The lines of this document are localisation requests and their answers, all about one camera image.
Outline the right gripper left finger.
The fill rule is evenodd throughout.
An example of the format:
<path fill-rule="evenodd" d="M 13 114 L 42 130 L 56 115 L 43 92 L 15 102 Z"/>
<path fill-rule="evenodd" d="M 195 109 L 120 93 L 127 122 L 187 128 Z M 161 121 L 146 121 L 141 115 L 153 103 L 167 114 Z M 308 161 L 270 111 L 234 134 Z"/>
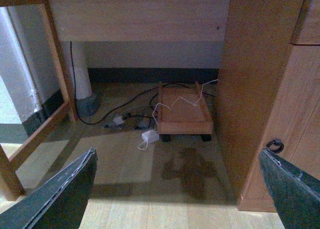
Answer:
<path fill-rule="evenodd" d="M 91 148 L 0 215 L 2 229 L 78 229 L 92 193 L 98 156 Z"/>

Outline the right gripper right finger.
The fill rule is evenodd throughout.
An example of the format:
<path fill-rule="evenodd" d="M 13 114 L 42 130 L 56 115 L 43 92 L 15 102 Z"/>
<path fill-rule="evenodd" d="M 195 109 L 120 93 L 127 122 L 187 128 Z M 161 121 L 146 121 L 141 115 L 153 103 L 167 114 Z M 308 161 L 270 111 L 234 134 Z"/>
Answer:
<path fill-rule="evenodd" d="M 258 156 L 260 170 L 276 212 L 286 229 L 320 227 L 320 181 L 264 149 Z"/>

